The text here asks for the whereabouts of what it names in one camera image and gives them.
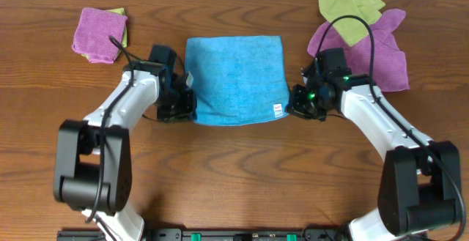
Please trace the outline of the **blue microfiber cloth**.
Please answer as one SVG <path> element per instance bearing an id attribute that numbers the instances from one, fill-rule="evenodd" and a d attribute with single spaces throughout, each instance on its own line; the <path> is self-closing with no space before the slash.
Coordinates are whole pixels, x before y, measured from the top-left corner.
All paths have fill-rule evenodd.
<path id="1" fill-rule="evenodd" d="M 199 125 L 251 125 L 288 116 L 280 36 L 192 37 L 185 70 L 193 76 Z"/>

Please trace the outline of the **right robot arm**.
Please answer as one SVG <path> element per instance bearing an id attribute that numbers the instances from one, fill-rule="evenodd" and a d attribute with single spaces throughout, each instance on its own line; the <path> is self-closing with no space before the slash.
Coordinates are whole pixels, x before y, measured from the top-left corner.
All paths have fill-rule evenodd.
<path id="1" fill-rule="evenodd" d="M 422 240 L 425 231 L 464 226 L 458 149 L 414 128 L 341 48 L 319 52 L 292 88 L 288 114 L 324 121 L 335 110 L 353 122 L 384 160 L 377 208 L 347 226 L 350 240 Z"/>

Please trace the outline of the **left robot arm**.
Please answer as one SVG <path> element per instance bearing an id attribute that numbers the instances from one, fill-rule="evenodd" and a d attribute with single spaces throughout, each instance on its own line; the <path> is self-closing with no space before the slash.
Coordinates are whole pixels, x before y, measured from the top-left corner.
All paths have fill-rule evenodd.
<path id="1" fill-rule="evenodd" d="M 59 127 L 54 198 L 98 228 L 62 230 L 58 240 L 142 240 L 144 219 L 129 202 L 130 134 L 152 105 L 159 122 L 196 118 L 193 77 L 174 71 L 181 59 L 173 49 L 155 45 L 147 60 L 126 57 L 122 79 L 109 97 L 82 120 L 66 119 Z"/>

